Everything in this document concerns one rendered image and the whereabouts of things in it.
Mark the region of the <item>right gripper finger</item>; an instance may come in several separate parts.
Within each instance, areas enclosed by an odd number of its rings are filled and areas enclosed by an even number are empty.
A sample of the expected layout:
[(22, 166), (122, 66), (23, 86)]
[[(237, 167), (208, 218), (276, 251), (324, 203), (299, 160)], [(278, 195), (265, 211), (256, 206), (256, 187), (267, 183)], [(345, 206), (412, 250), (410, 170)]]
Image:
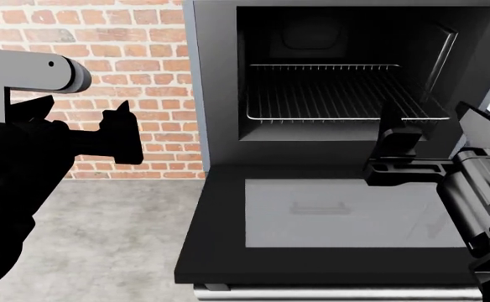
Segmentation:
[(456, 115), (471, 147), (490, 148), (490, 112), (459, 102)]
[(419, 128), (406, 125), (402, 120), (402, 112), (398, 105), (395, 102), (385, 101), (372, 158), (415, 158), (415, 147), (421, 137), (422, 131)]

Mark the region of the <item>black built-in oven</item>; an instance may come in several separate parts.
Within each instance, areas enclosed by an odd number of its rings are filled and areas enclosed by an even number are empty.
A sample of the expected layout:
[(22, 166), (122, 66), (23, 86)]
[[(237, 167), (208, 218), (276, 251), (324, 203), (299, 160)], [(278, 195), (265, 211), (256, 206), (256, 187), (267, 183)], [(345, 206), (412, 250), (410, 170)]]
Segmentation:
[(421, 158), (461, 144), (455, 107), (487, 105), (490, 0), (185, 0), (185, 30), (207, 174), (215, 167), (359, 172), (376, 122), (258, 122), (241, 95), (250, 65), (398, 65), (449, 115), (419, 128)]

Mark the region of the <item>black oven door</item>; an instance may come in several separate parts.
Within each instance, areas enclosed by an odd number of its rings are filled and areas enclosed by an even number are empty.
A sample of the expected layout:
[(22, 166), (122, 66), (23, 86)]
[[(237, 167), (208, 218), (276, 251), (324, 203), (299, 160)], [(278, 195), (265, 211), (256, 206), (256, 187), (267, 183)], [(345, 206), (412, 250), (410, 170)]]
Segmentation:
[(359, 180), (331, 167), (215, 167), (175, 267), (177, 284), (474, 286), (463, 247), (248, 247), (246, 180)]

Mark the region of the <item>grey glass door window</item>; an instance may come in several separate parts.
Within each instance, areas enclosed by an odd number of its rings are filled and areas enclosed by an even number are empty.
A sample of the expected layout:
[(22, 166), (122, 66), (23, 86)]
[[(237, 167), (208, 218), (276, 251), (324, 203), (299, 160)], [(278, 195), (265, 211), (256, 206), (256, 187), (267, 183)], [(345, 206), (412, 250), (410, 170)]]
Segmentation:
[(245, 181), (246, 246), (464, 247), (432, 183)]

